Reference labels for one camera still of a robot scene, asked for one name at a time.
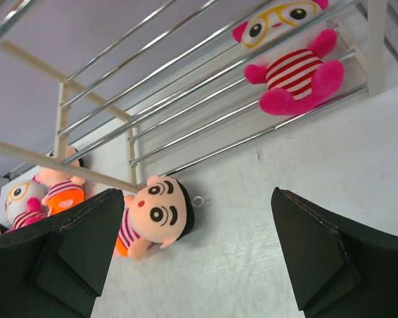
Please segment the peach doll plush back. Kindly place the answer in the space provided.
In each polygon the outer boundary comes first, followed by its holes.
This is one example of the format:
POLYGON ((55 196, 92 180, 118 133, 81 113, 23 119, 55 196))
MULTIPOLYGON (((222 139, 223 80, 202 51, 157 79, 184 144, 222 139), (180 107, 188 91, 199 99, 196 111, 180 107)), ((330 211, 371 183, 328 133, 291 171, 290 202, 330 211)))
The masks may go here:
POLYGON ((42 205, 48 207, 48 216, 61 213, 85 200, 86 180, 82 177, 40 167, 34 179, 48 188, 41 200, 42 205))

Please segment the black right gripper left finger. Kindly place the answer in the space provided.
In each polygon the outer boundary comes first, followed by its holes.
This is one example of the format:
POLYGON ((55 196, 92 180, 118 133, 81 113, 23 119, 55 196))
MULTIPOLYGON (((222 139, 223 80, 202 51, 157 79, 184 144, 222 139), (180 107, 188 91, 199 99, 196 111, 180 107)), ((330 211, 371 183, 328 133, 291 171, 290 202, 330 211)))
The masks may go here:
POLYGON ((0 317, 90 317, 123 210, 123 192, 107 189, 0 235, 0 317))

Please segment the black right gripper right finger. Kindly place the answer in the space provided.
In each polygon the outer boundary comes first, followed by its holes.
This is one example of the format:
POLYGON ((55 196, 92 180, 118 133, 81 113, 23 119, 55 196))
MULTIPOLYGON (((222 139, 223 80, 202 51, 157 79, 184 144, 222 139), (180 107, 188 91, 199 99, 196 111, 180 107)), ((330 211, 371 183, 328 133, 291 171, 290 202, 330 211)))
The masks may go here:
POLYGON ((286 189, 271 209, 305 317, 398 317, 398 237, 286 189))

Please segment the pink panda plush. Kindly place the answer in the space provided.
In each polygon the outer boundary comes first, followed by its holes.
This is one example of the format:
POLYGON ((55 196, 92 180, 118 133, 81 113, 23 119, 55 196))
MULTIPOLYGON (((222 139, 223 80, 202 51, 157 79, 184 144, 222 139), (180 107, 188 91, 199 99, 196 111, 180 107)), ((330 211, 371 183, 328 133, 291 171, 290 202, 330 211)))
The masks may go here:
MULTIPOLYGON (((312 20, 328 4, 277 1, 236 26, 232 36, 244 51, 255 50, 312 20)), ((334 95, 343 84, 344 65, 323 59, 337 41, 336 31, 320 23, 246 65, 246 80, 267 88, 259 99, 261 110, 275 116, 302 115, 334 95)))
POLYGON ((11 231, 47 217, 41 203, 45 195, 46 188, 34 180, 25 180, 9 190, 5 200, 5 215, 11 224, 11 231))

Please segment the pink panda plush back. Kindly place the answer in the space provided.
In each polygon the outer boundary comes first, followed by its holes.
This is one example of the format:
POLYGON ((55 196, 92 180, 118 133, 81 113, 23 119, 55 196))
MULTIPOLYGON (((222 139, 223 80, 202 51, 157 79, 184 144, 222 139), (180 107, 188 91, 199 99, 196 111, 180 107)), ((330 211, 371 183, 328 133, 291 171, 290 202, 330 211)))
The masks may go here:
POLYGON ((5 215, 11 224, 11 231, 47 217, 41 203, 45 195, 46 188, 34 180, 25 180, 9 190, 5 200, 5 215))

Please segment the pink panda plush front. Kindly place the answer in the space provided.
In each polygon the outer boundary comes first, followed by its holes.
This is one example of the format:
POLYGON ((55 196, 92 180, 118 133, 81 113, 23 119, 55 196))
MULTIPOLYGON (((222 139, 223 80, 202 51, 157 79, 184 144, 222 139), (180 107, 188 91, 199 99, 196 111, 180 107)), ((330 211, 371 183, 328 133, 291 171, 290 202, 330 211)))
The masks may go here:
MULTIPOLYGON (((328 4, 277 1, 236 26, 232 36, 244 51, 255 50, 312 20, 328 4)), ((336 31, 320 23, 246 65, 246 80, 267 88, 259 99, 261 110, 275 116, 302 115, 334 95, 343 84, 344 65, 323 59, 337 41, 336 31)))

